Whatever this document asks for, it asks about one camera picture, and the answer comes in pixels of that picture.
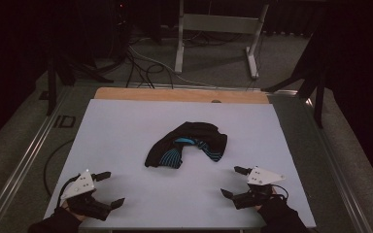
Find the dark computer tower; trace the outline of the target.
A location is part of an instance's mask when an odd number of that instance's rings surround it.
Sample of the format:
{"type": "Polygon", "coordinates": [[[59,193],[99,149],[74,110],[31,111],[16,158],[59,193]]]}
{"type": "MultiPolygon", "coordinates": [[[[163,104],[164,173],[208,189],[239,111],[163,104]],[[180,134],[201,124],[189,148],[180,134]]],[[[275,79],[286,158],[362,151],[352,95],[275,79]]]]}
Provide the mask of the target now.
{"type": "Polygon", "coordinates": [[[113,59],[117,63],[125,57],[132,24],[128,0],[99,0],[100,13],[96,17],[94,55],[113,59]]]}

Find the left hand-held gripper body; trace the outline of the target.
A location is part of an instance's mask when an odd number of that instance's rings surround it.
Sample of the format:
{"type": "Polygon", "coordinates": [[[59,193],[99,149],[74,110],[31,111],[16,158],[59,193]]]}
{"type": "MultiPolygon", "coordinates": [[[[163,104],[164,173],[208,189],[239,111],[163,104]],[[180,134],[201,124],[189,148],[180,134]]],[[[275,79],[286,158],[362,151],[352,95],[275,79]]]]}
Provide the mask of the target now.
{"type": "Polygon", "coordinates": [[[66,200],[69,208],[76,214],[105,221],[111,209],[110,205],[97,201],[92,194],[95,181],[92,174],[85,170],[70,179],[62,188],[59,200],[66,200]]]}

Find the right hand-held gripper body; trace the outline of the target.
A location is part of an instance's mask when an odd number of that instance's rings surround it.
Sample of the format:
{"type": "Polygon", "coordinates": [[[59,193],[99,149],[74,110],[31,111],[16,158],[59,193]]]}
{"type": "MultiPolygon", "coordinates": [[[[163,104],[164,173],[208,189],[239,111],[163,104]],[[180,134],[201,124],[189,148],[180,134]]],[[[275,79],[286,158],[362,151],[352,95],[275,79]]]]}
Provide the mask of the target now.
{"type": "MultiPolygon", "coordinates": [[[[233,195],[231,198],[237,210],[260,205],[272,194],[271,188],[275,186],[275,183],[285,179],[283,175],[259,167],[253,167],[251,169],[251,173],[246,176],[249,190],[245,193],[233,195]]],[[[286,199],[284,194],[276,194],[275,197],[279,197],[283,200],[286,199]]]]}

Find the black stand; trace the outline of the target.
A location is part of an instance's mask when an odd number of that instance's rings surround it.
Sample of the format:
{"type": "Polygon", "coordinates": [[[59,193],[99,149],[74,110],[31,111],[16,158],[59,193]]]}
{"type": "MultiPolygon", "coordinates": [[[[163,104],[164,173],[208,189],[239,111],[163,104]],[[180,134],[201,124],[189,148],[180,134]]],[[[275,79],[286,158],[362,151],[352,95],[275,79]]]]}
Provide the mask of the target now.
{"type": "Polygon", "coordinates": [[[56,77],[60,79],[66,85],[73,85],[75,83],[75,77],[73,75],[72,69],[77,68],[84,74],[89,75],[92,79],[100,83],[112,83],[112,80],[103,78],[102,76],[96,74],[94,71],[90,70],[83,64],[74,60],[66,54],[49,55],[48,59],[48,109],[47,115],[50,116],[57,105],[57,92],[56,92],[56,77]]]}
{"type": "Polygon", "coordinates": [[[285,86],[302,80],[303,83],[297,90],[296,96],[299,99],[308,99],[313,92],[316,92],[313,117],[317,126],[322,128],[322,106],[326,68],[327,54],[324,41],[320,39],[317,33],[314,33],[297,61],[291,75],[282,82],[264,87],[262,91],[273,93],[285,86]]]}

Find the person's left hand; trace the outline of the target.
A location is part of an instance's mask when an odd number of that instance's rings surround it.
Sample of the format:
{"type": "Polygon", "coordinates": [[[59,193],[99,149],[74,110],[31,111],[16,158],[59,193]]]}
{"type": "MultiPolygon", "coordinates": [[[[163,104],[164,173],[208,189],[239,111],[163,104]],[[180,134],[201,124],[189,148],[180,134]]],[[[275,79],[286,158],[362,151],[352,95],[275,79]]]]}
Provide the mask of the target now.
{"type": "Polygon", "coordinates": [[[71,214],[72,216],[74,216],[77,220],[79,221],[85,221],[87,219],[86,216],[82,216],[82,215],[78,215],[76,213],[74,213],[70,208],[69,208],[69,204],[68,202],[65,200],[63,201],[62,205],[61,205],[61,208],[64,209],[65,211],[67,211],[69,214],[71,214]]]}

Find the person's right hand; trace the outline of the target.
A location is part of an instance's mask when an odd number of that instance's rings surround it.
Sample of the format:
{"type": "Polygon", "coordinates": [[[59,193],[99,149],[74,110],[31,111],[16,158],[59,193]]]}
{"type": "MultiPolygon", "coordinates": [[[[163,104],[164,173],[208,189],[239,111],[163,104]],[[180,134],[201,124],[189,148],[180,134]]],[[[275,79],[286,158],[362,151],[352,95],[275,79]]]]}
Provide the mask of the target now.
{"type": "Polygon", "coordinates": [[[269,198],[268,198],[267,200],[264,200],[260,205],[256,205],[256,206],[254,206],[254,208],[255,208],[257,211],[259,211],[259,210],[262,208],[262,206],[263,206],[264,204],[266,204],[269,200],[271,200],[271,199],[273,199],[273,198],[275,197],[275,195],[277,194],[275,188],[272,187],[271,190],[272,190],[272,194],[269,196],[269,198]]]}

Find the metal floor rail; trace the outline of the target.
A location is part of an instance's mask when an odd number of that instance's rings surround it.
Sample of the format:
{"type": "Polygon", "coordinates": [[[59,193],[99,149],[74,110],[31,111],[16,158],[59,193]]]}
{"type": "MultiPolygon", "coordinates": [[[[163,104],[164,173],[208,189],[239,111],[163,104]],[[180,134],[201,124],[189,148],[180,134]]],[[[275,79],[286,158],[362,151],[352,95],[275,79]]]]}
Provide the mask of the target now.
{"type": "Polygon", "coordinates": [[[314,118],[314,106],[294,91],[267,95],[275,108],[317,225],[313,233],[373,233],[334,150],[314,118]]]}
{"type": "Polygon", "coordinates": [[[47,113],[47,103],[27,99],[0,131],[0,221],[11,205],[24,177],[49,135],[61,104],[71,89],[63,87],[55,106],[47,113]]]}

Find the black shorts with blue stripes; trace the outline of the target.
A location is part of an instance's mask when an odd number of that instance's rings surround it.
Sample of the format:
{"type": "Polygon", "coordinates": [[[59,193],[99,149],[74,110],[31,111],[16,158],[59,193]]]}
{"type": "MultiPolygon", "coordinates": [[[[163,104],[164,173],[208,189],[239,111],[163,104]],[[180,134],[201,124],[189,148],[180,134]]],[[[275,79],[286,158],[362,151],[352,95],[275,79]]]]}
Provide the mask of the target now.
{"type": "Polygon", "coordinates": [[[145,166],[179,169],[183,163],[182,152],[186,146],[195,146],[212,161],[218,162],[223,157],[226,145],[227,135],[220,133],[214,124],[185,122],[152,146],[145,166]]]}

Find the white table cover sheet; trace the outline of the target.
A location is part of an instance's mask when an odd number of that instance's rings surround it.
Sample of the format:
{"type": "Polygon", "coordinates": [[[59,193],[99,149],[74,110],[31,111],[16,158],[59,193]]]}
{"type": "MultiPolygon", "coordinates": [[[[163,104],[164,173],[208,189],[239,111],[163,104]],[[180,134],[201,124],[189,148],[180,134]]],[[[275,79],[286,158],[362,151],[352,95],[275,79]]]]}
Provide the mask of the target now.
{"type": "Polygon", "coordinates": [[[94,197],[124,204],[104,221],[86,220],[84,229],[204,230],[251,229],[263,221],[253,209],[238,210],[222,196],[247,191],[247,179],[235,167],[260,167],[284,176],[289,205],[309,227],[315,220],[270,104],[227,104],[98,100],[89,102],[80,129],[58,179],[64,184],[88,170],[111,172],[96,184],[94,197]],[[186,147],[178,169],[145,164],[151,147],[182,123],[209,122],[227,136],[222,159],[186,147]]]}

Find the white metal stand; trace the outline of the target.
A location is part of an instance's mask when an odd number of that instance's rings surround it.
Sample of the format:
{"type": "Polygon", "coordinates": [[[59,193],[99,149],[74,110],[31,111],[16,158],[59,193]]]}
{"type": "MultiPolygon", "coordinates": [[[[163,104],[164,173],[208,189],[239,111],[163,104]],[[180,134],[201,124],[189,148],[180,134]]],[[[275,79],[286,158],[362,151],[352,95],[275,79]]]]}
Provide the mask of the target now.
{"type": "Polygon", "coordinates": [[[252,35],[253,41],[249,47],[246,47],[246,57],[251,77],[253,79],[258,77],[259,69],[256,64],[254,52],[269,9],[269,3],[263,3],[261,5],[261,10],[257,17],[229,17],[189,14],[185,12],[184,6],[185,0],[179,0],[178,46],[174,68],[176,74],[181,74],[183,72],[185,48],[184,32],[203,31],[252,35]]]}

